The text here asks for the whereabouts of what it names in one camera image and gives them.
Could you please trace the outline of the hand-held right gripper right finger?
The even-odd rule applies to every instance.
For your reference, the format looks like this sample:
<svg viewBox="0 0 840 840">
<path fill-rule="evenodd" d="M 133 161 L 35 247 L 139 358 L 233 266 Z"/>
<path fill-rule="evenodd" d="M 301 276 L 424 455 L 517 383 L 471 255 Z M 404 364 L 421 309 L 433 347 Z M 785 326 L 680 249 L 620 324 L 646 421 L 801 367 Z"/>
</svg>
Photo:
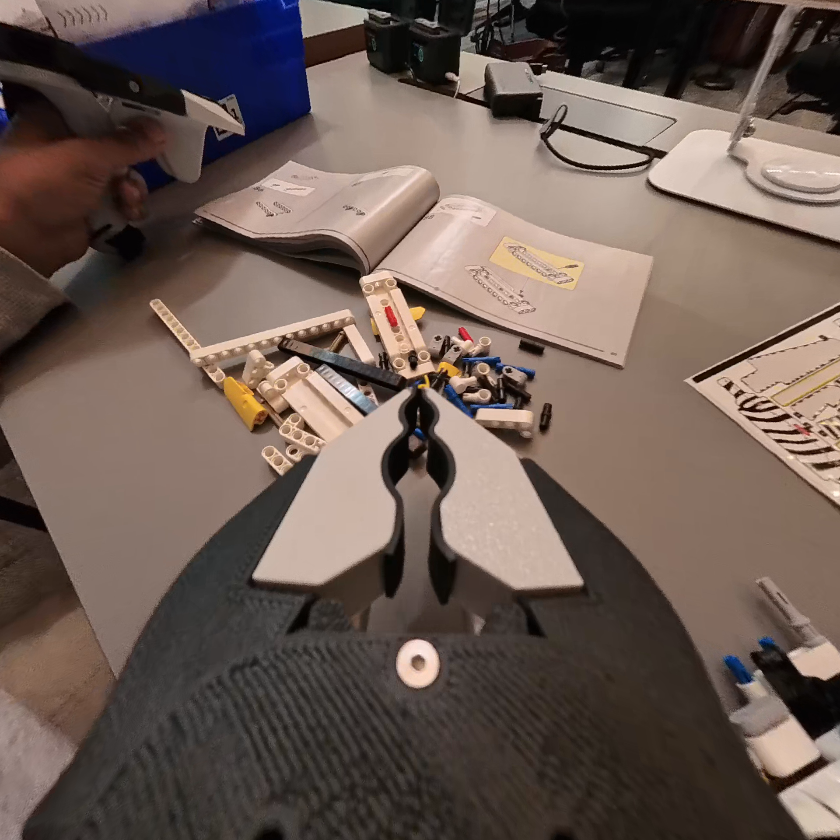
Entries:
<svg viewBox="0 0 840 840">
<path fill-rule="evenodd" d="M 580 594 L 585 583 L 516 452 L 430 389 L 420 391 L 430 509 L 427 567 L 442 607 L 479 634 L 497 606 Z"/>
</svg>

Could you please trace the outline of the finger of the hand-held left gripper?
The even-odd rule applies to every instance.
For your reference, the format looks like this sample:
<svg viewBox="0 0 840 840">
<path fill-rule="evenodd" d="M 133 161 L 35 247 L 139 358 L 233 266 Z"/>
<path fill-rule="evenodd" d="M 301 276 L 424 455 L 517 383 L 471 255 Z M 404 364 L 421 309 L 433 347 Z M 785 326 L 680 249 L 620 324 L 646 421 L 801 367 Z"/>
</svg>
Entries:
<svg viewBox="0 0 840 840">
<path fill-rule="evenodd" d="M 180 91 L 185 114 L 161 116 L 166 134 L 159 166 L 177 181 L 195 183 L 201 177 L 205 137 L 208 129 L 224 136 L 245 135 L 245 125 L 216 101 Z"/>
</svg>

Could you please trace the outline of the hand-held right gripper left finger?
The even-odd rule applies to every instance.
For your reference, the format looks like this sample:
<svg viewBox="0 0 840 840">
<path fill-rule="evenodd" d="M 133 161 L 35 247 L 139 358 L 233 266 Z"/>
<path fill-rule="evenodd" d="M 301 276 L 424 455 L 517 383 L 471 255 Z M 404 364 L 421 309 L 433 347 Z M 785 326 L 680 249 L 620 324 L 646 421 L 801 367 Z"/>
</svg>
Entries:
<svg viewBox="0 0 840 840">
<path fill-rule="evenodd" d="M 404 390 L 314 459 L 252 574 L 269 589 L 343 604 L 392 599 L 405 563 L 403 499 L 418 389 Z"/>
</svg>

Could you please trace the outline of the pile of lego pieces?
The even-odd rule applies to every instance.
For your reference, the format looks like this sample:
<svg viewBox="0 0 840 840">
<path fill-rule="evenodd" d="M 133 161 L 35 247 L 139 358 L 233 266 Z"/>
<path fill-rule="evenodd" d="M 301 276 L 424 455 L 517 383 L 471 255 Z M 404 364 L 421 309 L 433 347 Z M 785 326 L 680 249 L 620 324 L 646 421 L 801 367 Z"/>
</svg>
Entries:
<svg viewBox="0 0 840 840">
<path fill-rule="evenodd" d="M 424 310 L 408 307 L 420 329 Z M 265 446 L 261 455 L 279 476 L 304 456 L 321 453 L 371 415 L 383 397 L 408 389 L 435 391 L 481 427 L 524 439 L 540 433 L 541 411 L 531 405 L 535 371 L 503 362 L 491 354 L 490 337 L 474 339 L 465 328 L 431 339 L 422 334 L 435 372 L 407 381 L 392 371 L 370 310 L 377 353 L 348 309 L 215 345 L 200 344 L 162 300 L 150 301 L 150 309 L 222 393 L 225 376 L 233 376 L 264 404 L 281 444 Z"/>
</svg>

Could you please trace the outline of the person's left forearm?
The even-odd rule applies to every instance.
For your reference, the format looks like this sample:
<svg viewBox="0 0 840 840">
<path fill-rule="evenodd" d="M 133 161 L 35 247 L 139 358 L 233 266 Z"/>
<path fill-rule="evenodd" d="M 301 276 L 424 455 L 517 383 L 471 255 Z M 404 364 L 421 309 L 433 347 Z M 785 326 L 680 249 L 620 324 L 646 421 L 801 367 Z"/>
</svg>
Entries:
<svg viewBox="0 0 840 840">
<path fill-rule="evenodd" d="M 34 268 L 1 248 L 1 354 L 36 329 L 67 295 Z"/>
</svg>

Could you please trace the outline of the yellow lego panel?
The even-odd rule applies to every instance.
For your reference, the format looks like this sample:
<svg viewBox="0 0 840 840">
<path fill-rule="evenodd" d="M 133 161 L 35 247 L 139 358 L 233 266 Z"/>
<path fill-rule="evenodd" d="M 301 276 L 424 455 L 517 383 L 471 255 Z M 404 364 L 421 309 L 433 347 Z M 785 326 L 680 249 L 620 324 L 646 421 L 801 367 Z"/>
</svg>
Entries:
<svg viewBox="0 0 840 840">
<path fill-rule="evenodd" d="M 252 433 L 268 419 L 268 412 L 246 383 L 233 376 L 225 376 L 223 392 L 239 419 Z"/>
</svg>

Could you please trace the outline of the partly built lego model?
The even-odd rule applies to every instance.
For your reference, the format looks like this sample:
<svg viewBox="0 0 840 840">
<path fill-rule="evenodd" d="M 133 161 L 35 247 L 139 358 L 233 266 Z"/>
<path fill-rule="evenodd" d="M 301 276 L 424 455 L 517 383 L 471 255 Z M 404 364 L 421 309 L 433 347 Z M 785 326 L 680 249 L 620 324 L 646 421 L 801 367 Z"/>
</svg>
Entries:
<svg viewBox="0 0 840 840">
<path fill-rule="evenodd" d="M 764 636 L 752 666 L 723 658 L 742 698 L 729 720 L 805 837 L 839 838 L 838 646 L 770 577 L 756 585 L 796 645 L 785 651 Z"/>
</svg>

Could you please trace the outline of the person's left hand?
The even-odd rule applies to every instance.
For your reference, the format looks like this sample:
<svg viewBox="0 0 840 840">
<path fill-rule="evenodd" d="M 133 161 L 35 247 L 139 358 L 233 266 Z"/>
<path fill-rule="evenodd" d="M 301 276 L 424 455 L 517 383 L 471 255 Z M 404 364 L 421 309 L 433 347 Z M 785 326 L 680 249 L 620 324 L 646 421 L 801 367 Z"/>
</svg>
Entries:
<svg viewBox="0 0 840 840">
<path fill-rule="evenodd" d="M 146 118 L 101 137 L 72 137 L 49 102 L 28 103 L 2 137 L 2 248 L 49 278 L 85 255 L 91 216 L 105 197 L 141 221 L 148 189 L 130 168 L 156 158 L 165 143 L 162 126 Z"/>
</svg>

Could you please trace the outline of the white printed paper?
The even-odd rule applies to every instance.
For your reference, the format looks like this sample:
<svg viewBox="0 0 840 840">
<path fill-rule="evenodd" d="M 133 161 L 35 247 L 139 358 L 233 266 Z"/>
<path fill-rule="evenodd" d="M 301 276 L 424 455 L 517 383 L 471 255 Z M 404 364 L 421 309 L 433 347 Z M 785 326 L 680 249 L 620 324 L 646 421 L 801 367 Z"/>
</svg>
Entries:
<svg viewBox="0 0 840 840">
<path fill-rule="evenodd" d="M 214 1 L 36 1 L 38 10 L 63 40 L 74 44 L 204 16 Z"/>
</svg>

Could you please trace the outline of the blue plastic box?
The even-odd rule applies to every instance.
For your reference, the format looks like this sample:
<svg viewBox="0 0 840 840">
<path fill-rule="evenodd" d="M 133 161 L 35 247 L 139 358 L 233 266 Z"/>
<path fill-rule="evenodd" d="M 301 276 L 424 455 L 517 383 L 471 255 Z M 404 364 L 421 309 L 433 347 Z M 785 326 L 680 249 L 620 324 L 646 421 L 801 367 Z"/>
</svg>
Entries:
<svg viewBox="0 0 840 840">
<path fill-rule="evenodd" d="M 36 2 L 2 2 L 2 24 L 63 40 Z M 217 2 L 204 16 L 71 44 L 92 58 L 218 102 L 237 115 L 245 135 L 226 137 L 208 129 L 203 166 L 310 111 L 297 2 Z M 158 159 L 142 163 L 140 173 L 152 190 L 176 181 Z"/>
</svg>

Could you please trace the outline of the open instruction booklet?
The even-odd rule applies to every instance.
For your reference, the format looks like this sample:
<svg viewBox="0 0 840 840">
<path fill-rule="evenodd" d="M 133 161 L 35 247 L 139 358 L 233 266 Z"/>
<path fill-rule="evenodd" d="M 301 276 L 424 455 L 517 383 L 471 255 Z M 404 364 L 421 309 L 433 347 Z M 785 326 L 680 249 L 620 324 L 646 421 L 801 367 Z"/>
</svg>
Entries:
<svg viewBox="0 0 840 840">
<path fill-rule="evenodd" d="M 624 367 L 653 259 L 528 223 L 432 173 L 362 174 L 290 161 L 196 210 L 196 221 L 280 255 L 384 271 L 487 324 Z"/>
</svg>

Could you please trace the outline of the zebra striped sticker sheet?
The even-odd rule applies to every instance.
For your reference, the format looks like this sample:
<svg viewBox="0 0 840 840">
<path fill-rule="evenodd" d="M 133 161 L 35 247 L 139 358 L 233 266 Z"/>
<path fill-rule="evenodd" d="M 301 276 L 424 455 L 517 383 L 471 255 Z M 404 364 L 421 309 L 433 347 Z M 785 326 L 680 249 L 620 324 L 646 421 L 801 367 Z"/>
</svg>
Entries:
<svg viewBox="0 0 840 840">
<path fill-rule="evenodd" d="M 686 379 L 839 505 L 839 305 Z"/>
</svg>

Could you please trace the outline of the person's torso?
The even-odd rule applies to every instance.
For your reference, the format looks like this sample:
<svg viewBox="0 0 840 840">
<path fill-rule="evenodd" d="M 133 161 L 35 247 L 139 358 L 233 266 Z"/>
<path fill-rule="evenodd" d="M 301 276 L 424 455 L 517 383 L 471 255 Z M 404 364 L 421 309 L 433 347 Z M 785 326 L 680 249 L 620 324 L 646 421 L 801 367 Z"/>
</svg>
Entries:
<svg viewBox="0 0 840 840">
<path fill-rule="evenodd" d="M 1 692 L 1 838 L 19 839 L 29 816 L 77 751 L 61 731 Z"/>
</svg>

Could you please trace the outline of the white lamp base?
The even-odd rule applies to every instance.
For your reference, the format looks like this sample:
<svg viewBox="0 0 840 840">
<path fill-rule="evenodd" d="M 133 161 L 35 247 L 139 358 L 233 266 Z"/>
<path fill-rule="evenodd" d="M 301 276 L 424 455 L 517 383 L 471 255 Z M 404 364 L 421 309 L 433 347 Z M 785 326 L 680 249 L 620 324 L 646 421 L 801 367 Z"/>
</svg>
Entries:
<svg viewBox="0 0 840 840">
<path fill-rule="evenodd" d="M 838 11 L 838 2 L 786 2 L 745 96 L 735 128 L 689 133 L 647 176 L 662 193 L 839 243 L 839 158 L 756 139 L 761 88 L 807 7 Z"/>
</svg>

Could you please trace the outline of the black office chair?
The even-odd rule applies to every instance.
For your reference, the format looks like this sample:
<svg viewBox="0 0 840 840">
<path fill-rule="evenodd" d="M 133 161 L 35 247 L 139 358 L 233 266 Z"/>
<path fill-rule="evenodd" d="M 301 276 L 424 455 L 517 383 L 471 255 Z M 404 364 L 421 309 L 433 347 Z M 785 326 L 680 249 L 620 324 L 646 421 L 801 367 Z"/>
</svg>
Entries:
<svg viewBox="0 0 840 840">
<path fill-rule="evenodd" d="M 826 40 L 799 54 L 786 72 L 791 99 L 780 107 L 780 114 L 809 110 L 830 114 L 839 131 L 839 41 Z"/>
<path fill-rule="evenodd" d="M 564 72 L 580 77 L 584 65 L 605 49 L 628 54 L 624 88 L 638 89 L 660 49 L 676 48 L 665 96 L 682 98 L 699 65 L 711 30 L 731 2 L 715 1 L 536 1 L 524 17 L 526 29 L 561 46 Z"/>
</svg>

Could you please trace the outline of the white lego frame red pin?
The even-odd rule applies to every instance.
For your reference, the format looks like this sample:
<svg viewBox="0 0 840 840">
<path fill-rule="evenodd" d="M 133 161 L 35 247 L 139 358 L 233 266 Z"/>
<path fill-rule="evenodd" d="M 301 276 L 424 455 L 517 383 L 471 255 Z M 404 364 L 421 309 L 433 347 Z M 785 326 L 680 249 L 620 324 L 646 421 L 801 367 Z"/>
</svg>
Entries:
<svg viewBox="0 0 840 840">
<path fill-rule="evenodd" d="M 392 371 L 408 382 L 433 374 L 431 353 L 394 276 L 377 271 L 363 276 L 360 288 Z"/>
</svg>

